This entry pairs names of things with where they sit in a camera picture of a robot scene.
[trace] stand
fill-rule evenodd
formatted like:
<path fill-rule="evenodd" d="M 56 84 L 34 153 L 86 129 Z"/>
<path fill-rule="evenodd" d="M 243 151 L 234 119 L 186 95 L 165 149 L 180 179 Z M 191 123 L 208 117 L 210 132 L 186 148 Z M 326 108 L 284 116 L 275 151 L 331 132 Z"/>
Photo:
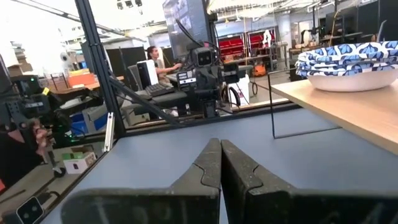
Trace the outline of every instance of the stand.
<path fill-rule="evenodd" d="M 299 133 L 293 133 L 293 134 L 281 134 L 281 135 L 275 135 L 275 119 L 274 119 L 274 105 L 272 104 L 272 91 L 271 91 L 271 78 L 270 75 L 274 73 L 279 73 L 279 72 L 286 72 L 289 70 L 283 70 L 283 71 L 277 71 L 277 72 L 270 72 L 267 73 L 267 79 L 268 79 L 268 92 L 269 92 L 269 104 L 270 104 L 270 111 L 271 111 L 271 123 L 272 123 L 272 136 L 274 139 L 282 139 L 282 138 L 288 138 L 288 137 L 293 137 L 293 136 L 299 136 L 303 134 L 312 134 L 312 133 L 318 133 L 322 131 L 329 131 L 329 130 L 334 130 L 334 129 L 339 129 L 341 127 L 334 127 L 334 128 L 328 128 L 328 129 L 319 129 L 319 130 L 314 130 L 314 131 L 304 131 L 304 132 L 299 132 Z"/>

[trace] orange object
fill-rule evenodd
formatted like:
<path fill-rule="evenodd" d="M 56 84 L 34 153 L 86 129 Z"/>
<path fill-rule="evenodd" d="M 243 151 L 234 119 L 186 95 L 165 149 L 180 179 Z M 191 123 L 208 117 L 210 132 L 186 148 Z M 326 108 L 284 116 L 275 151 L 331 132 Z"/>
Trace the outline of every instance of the orange object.
<path fill-rule="evenodd" d="M 261 77 L 266 75 L 266 67 L 263 65 L 256 65 L 254 66 L 254 76 Z"/>
<path fill-rule="evenodd" d="M 95 83 L 95 76 L 92 73 L 74 75 L 68 78 L 68 83 L 71 87 L 81 84 L 90 85 Z"/>

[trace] ceiling light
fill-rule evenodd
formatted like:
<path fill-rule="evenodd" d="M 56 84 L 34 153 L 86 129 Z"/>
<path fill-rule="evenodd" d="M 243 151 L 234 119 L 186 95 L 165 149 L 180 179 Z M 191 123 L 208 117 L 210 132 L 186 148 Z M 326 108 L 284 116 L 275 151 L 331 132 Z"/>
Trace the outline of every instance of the ceiling light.
<path fill-rule="evenodd" d="M 131 1 L 125 1 L 127 7 L 133 7 L 134 5 L 132 4 Z"/>

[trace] white wall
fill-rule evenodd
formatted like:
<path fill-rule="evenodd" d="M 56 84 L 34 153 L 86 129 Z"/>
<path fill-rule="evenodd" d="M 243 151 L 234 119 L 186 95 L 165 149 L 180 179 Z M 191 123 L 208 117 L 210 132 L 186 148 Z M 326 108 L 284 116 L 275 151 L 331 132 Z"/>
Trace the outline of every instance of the white wall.
<path fill-rule="evenodd" d="M 1 0 L 0 26 L 9 34 L 9 41 L 22 44 L 28 63 L 34 74 L 43 75 L 63 72 L 60 26 L 75 26 L 76 22 L 34 9 L 17 2 Z"/>
<path fill-rule="evenodd" d="M 169 47 L 171 46 L 169 34 L 154 34 L 148 37 L 149 45 L 156 47 Z"/>

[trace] cardboard box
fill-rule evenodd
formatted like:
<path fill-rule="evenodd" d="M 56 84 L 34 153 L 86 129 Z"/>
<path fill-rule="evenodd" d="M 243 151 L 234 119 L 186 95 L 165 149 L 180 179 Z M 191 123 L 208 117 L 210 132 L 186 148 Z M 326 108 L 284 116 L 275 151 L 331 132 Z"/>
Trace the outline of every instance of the cardboard box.
<path fill-rule="evenodd" d="M 62 154 L 68 174 L 82 174 L 95 160 L 95 153 L 87 147 L 73 148 L 72 153 Z"/>

